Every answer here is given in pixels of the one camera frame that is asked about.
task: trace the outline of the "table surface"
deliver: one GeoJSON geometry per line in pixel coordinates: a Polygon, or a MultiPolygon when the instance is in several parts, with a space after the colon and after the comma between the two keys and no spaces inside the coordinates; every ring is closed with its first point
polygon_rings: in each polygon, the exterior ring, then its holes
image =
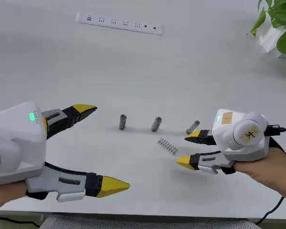
{"type": "MultiPolygon", "coordinates": [[[[48,142],[48,162],[131,184],[106,198],[23,198],[2,210],[260,218],[280,195],[246,175],[209,175],[175,163],[214,147],[184,141],[220,108],[258,111],[286,126],[286,60],[248,31],[256,0],[0,0],[0,110],[94,104],[97,112],[48,142]],[[163,36],[75,22],[78,11],[163,25],[163,36]],[[119,131],[126,114],[127,129],[119,131]],[[151,133],[155,117],[163,122],[151,133]],[[176,156],[157,141],[179,148],[176,156]]],[[[286,134],[277,138],[286,150],[286,134]]],[[[286,219],[286,200],[269,218],[286,219]]]]}

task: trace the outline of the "green indicator light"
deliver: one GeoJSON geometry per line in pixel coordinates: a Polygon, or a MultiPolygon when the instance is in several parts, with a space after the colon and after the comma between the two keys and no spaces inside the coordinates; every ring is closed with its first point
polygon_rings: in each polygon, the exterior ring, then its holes
{"type": "Polygon", "coordinates": [[[35,121],[35,115],[34,115],[34,113],[30,113],[30,120],[31,120],[31,121],[35,121]]]}

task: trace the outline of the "compression spring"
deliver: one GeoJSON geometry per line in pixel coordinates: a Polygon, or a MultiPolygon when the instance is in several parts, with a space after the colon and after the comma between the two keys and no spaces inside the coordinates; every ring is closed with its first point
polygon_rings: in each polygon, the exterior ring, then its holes
{"type": "Polygon", "coordinates": [[[127,120],[126,115],[123,114],[123,115],[120,116],[120,124],[119,124],[119,129],[120,129],[120,130],[125,129],[126,120],[127,120]]]}
{"type": "Polygon", "coordinates": [[[156,132],[159,129],[161,122],[162,122],[162,118],[156,117],[156,119],[153,122],[152,128],[151,128],[152,132],[156,132]]]}
{"type": "Polygon", "coordinates": [[[174,155],[178,152],[178,149],[176,147],[174,147],[162,137],[159,139],[158,143],[174,155]]]}

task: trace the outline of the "power strip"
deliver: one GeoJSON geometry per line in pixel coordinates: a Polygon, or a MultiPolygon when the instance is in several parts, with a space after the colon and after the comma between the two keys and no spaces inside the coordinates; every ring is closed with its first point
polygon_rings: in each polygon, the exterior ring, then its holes
{"type": "Polygon", "coordinates": [[[156,35],[162,35],[162,28],[159,25],[132,22],[130,20],[121,20],[110,16],[95,16],[79,12],[76,17],[79,23],[98,25],[120,30],[129,30],[135,32],[144,32],[156,35]]]}

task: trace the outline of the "tan label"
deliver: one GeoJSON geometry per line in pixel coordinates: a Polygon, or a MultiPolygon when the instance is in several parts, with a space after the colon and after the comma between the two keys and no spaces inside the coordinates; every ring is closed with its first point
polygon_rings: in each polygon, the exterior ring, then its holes
{"type": "Polygon", "coordinates": [[[243,132],[243,134],[240,136],[240,138],[242,139],[242,141],[245,144],[248,144],[249,142],[251,142],[256,136],[258,136],[261,132],[259,131],[259,129],[257,128],[256,125],[252,126],[251,128],[247,129],[245,132],[243,132]]]}
{"type": "Polygon", "coordinates": [[[223,115],[223,119],[221,121],[221,124],[231,124],[232,123],[232,116],[233,116],[233,112],[226,112],[223,115]]]}

